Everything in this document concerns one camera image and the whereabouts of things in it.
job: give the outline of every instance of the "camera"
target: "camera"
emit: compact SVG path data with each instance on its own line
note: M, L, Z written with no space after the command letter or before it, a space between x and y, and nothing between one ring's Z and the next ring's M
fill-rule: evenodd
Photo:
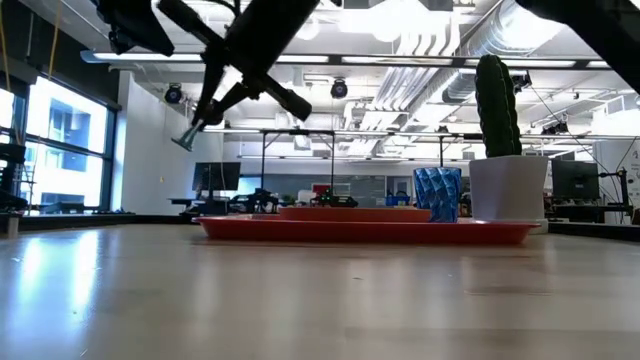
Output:
M179 104L182 101L182 85L169 84L169 90L164 94L167 104Z
M344 79L335 79L333 86L331 86L331 97L334 99L344 99L349 92L347 84Z

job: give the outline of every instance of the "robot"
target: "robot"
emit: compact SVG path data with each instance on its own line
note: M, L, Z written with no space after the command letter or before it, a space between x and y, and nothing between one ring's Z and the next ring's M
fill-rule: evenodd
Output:
M111 25L109 40L113 51L124 53L134 46L170 56L175 50L151 9L151 0L91 0L101 19ZM184 31L205 44L201 54L206 65L202 93L191 120L191 128L175 143L192 150L196 133L206 125L217 125L226 110L240 101L258 99L266 92L300 120L311 114L311 104L284 89L267 75L291 39L304 25L320 0L253 0L240 12L240 0L233 5L225 0L211 0L233 11L235 20L222 38L211 30L182 0L160 0L158 9ZM341 5L341 0L332 0ZM219 101L213 100L226 66L242 74Z
M133 46L169 56L174 46L155 18L152 0L91 0L103 21L111 25L109 39L121 54ZM206 125L219 124L226 110L238 102L268 93L300 120L311 113L311 105L293 91L284 89L267 75L291 39L315 10L320 0L252 0L240 12L240 0L209 0L226 6L236 18L222 38L211 30L182 0L160 0L158 9L184 31L206 45L204 84L191 128L175 143L192 150L196 134ZM342 0L332 0L341 6ZM640 10L630 0L516 0L534 14L567 24L580 35L631 87L640 92L640 58L637 27ZM243 74L219 101L213 100L224 68L233 66Z

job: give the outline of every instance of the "blue geometric vase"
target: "blue geometric vase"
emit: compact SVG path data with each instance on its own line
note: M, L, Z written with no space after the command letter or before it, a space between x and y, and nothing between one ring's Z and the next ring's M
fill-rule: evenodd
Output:
M418 208L431 210L429 222L458 222L460 177L458 168L422 168L413 170Z

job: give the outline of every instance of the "white flower pot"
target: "white flower pot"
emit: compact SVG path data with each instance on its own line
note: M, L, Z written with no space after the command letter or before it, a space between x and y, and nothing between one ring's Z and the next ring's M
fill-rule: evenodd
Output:
M538 223L547 232L543 190L549 159L503 156L469 163L473 218L491 222Z

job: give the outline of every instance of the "cactus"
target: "cactus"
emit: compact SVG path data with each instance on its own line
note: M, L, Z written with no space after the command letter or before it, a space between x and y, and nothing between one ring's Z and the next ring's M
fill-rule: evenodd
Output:
M476 101L487 157L521 155L513 81L508 67L495 55L480 58Z

